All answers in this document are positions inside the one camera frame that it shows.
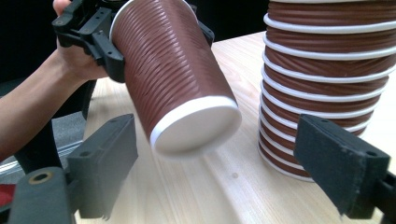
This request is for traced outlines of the metal floor rail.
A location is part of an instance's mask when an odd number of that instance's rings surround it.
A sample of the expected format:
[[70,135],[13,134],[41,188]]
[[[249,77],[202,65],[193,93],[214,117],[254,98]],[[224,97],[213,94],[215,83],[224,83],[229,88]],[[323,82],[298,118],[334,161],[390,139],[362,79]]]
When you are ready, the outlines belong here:
[[[75,149],[77,149],[81,144],[81,141],[77,141],[67,146],[60,147],[58,149],[58,156],[63,167],[67,165],[66,157]],[[22,168],[14,157],[6,159],[4,162],[0,162],[0,175],[11,175],[21,171]]]

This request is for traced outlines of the stack of brown paper cups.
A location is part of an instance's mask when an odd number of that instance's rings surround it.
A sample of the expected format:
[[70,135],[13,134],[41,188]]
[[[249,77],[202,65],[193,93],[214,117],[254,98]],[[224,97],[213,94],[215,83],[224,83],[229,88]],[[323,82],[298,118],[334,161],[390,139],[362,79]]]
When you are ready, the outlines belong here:
[[396,71],[396,0],[270,0],[263,20],[258,149],[308,181],[293,152],[299,117],[364,132]]

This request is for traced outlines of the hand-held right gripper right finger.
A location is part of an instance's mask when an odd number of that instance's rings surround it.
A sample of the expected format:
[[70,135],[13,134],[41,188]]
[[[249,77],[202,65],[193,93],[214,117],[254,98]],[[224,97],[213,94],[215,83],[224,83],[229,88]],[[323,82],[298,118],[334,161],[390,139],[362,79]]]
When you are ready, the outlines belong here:
[[335,123],[302,114],[294,158],[349,218],[391,217],[390,156]]

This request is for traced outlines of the brown ribbed paper cup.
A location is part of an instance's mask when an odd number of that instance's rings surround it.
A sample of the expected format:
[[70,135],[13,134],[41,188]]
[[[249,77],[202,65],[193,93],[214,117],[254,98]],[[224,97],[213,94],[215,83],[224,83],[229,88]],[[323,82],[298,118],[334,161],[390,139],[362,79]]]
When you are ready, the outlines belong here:
[[232,89],[185,0],[129,0],[110,38],[153,152],[188,158],[218,148],[239,128]]

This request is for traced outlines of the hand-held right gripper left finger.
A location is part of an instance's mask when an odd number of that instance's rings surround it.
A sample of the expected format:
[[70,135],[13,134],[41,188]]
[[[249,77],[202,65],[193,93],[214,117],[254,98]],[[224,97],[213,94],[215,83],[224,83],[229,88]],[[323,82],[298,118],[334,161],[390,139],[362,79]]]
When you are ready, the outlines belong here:
[[133,114],[107,121],[69,154],[68,172],[78,182],[74,198],[81,218],[110,218],[137,158]]

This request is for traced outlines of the black metal stand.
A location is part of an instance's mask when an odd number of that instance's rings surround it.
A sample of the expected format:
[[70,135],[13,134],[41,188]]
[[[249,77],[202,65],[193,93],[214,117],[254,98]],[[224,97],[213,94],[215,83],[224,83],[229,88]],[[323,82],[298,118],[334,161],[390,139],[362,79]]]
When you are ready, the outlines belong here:
[[[95,80],[83,84],[63,103],[52,118],[57,119],[76,112],[81,112],[83,118],[87,118],[95,85]],[[51,120],[14,157],[26,174],[45,167],[62,167]]]

